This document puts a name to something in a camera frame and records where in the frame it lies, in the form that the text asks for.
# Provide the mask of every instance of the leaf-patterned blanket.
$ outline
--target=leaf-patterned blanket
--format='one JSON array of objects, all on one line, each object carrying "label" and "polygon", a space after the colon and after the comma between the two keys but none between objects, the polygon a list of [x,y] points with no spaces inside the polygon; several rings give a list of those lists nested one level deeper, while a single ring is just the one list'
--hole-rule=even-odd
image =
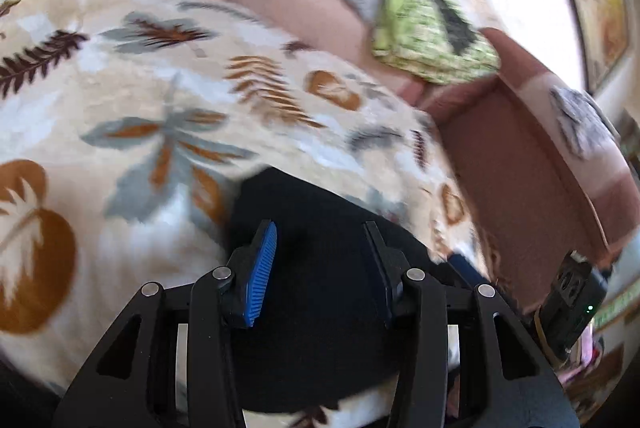
[{"label": "leaf-patterned blanket", "polygon": [[[0,57],[0,347],[59,392],[142,284],[189,283],[225,261],[234,192],[265,166],[486,274],[428,116],[245,8],[23,0],[0,19]],[[246,416],[355,427],[384,415],[393,390]]]}]

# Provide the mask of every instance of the metal pin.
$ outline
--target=metal pin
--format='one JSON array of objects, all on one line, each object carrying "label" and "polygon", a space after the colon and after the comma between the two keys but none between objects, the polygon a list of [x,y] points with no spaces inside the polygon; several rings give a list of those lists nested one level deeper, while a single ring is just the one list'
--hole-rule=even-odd
[{"label": "metal pin", "polygon": [[226,265],[221,265],[213,270],[213,278],[216,280],[226,280],[231,276],[231,270]]},{"label": "metal pin", "polygon": [[495,289],[485,283],[478,287],[478,292],[485,298],[493,298],[495,296]]},{"label": "metal pin", "polygon": [[419,282],[420,280],[424,280],[425,274],[424,271],[417,267],[412,267],[406,272],[406,277],[409,280],[414,280]]},{"label": "metal pin", "polygon": [[142,286],[142,294],[144,296],[153,296],[160,290],[160,287],[156,282],[145,283]]}]

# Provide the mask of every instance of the black metal bracket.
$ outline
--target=black metal bracket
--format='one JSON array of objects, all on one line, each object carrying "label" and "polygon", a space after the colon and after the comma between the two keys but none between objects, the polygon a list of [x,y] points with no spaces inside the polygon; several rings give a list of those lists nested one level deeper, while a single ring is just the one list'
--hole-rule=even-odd
[{"label": "black metal bracket", "polygon": [[[461,349],[460,420],[452,428],[579,426],[545,357],[492,286],[444,285],[387,248],[375,223],[364,227],[381,317],[389,328],[398,318],[414,328],[388,428],[444,426],[449,324],[459,326]],[[446,268],[434,273],[458,281]],[[182,426],[175,411],[175,352],[178,325],[188,323],[190,427],[244,428],[221,307],[226,285],[209,272],[169,290],[143,286],[82,366],[52,426]]]}]

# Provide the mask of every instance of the brown leaf print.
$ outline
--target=brown leaf print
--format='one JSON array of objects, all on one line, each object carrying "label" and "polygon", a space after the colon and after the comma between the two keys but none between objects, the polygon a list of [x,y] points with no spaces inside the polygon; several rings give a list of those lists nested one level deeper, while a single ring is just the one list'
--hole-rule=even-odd
[{"label": "brown leaf print", "polygon": [[190,152],[203,157],[209,161],[214,161],[216,163],[226,164],[228,159],[242,159],[243,156],[235,153],[227,153],[227,152],[213,152],[211,150],[206,150],[204,148],[197,147],[196,145],[189,144],[187,142],[178,141],[178,144],[189,150]]},{"label": "brown leaf print", "polygon": [[237,81],[232,92],[242,94],[240,103],[252,106],[262,116],[264,125],[279,121],[286,125],[304,124],[324,128],[314,121],[290,94],[289,85],[282,79],[280,65],[264,56],[235,56],[225,79]]},{"label": "brown leaf print", "polygon": [[327,71],[310,72],[306,76],[306,91],[345,110],[358,110],[362,104],[359,94],[349,90],[343,81]]},{"label": "brown leaf print", "polygon": [[199,29],[183,29],[180,25],[165,28],[145,20],[136,20],[135,23],[142,30],[142,36],[150,39],[150,45],[157,44],[160,47],[168,47],[192,40],[202,40],[208,37],[205,32]]},{"label": "brown leaf print", "polygon": [[153,15],[135,11],[124,17],[124,24],[124,27],[109,29],[100,35],[109,40],[123,42],[115,49],[117,52],[128,54],[148,53],[187,44],[197,57],[203,58],[206,53],[191,42],[218,36],[218,33],[197,27],[189,18],[163,21]]},{"label": "brown leaf print", "polygon": [[116,191],[104,209],[105,217],[146,222],[166,205],[181,186],[190,189],[190,219],[201,230],[216,235],[214,226],[224,217],[222,206],[229,180],[212,169],[250,159],[254,152],[203,139],[193,132],[212,132],[227,121],[220,112],[204,108],[174,111],[171,98],[163,121],[126,117],[99,123],[81,139],[92,146],[126,150],[162,141],[142,162],[133,164],[118,177]]},{"label": "brown leaf print", "polygon": [[58,30],[37,47],[25,48],[21,53],[15,53],[13,58],[3,58],[0,64],[2,98],[7,97],[12,86],[14,94],[17,94],[25,78],[32,84],[38,70],[46,78],[49,66],[56,67],[61,58],[71,58],[73,51],[78,50],[80,44],[88,39],[84,34]]},{"label": "brown leaf print", "polygon": [[158,159],[156,160],[156,166],[149,174],[149,182],[156,190],[162,188],[166,183],[173,152],[174,142],[165,137],[160,153],[158,154]]},{"label": "brown leaf print", "polygon": [[282,46],[282,50],[287,58],[294,58],[295,53],[298,51],[315,51],[315,49],[300,40],[296,40],[293,42],[285,43]]},{"label": "brown leaf print", "polygon": [[263,65],[268,65],[275,69],[280,67],[278,62],[276,62],[275,60],[272,60],[268,56],[234,56],[229,61],[230,62],[258,61]]},{"label": "brown leaf print", "polygon": [[414,134],[414,159],[415,163],[424,172],[424,167],[427,165],[427,154],[424,137],[417,130],[412,130]]},{"label": "brown leaf print", "polygon": [[160,125],[157,123],[136,124],[127,128],[121,128],[116,132],[111,132],[107,134],[107,137],[146,137],[147,135],[155,134],[158,130],[160,130]]},{"label": "brown leaf print", "polygon": [[449,248],[449,246],[447,246],[447,243],[444,239],[444,234],[440,227],[440,223],[432,217],[430,225],[433,248],[443,260],[446,260],[447,257],[451,254],[451,249]]},{"label": "brown leaf print", "polygon": [[199,123],[199,124],[218,124],[225,121],[226,114],[220,112],[191,112],[189,117],[185,118],[185,122]]},{"label": "brown leaf print", "polygon": [[442,198],[442,206],[445,216],[447,217],[447,224],[454,226],[461,222],[466,214],[465,204],[462,199],[453,192],[448,184],[442,185],[440,197]]},{"label": "brown leaf print", "polygon": [[191,170],[193,173],[193,186],[191,187],[193,204],[214,223],[221,226],[226,220],[226,210],[220,186],[204,170],[195,166]]},{"label": "brown leaf print", "polygon": [[0,331],[36,331],[69,291],[76,239],[63,217],[42,207],[46,179],[33,161],[0,165]]},{"label": "brown leaf print", "polygon": [[18,2],[20,2],[20,0],[5,0],[4,2],[2,2],[2,4],[0,4],[0,18],[5,14],[9,14],[11,8],[14,5],[18,4]]}]

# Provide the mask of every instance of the sofa armrest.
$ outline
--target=sofa armrest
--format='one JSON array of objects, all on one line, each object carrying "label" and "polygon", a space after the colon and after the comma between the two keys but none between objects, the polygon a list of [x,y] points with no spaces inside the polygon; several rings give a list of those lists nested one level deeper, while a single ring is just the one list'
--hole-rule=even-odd
[{"label": "sofa armrest", "polygon": [[427,112],[437,126],[443,126],[494,90],[498,83],[498,76],[492,74],[470,83],[433,87],[419,108]]},{"label": "sofa armrest", "polygon": [[480,32],[489,40],[500,56],[498,75],[512,89],[518,90],[530,79],[550,72],[535,56],[499,29],[485,27]]}]

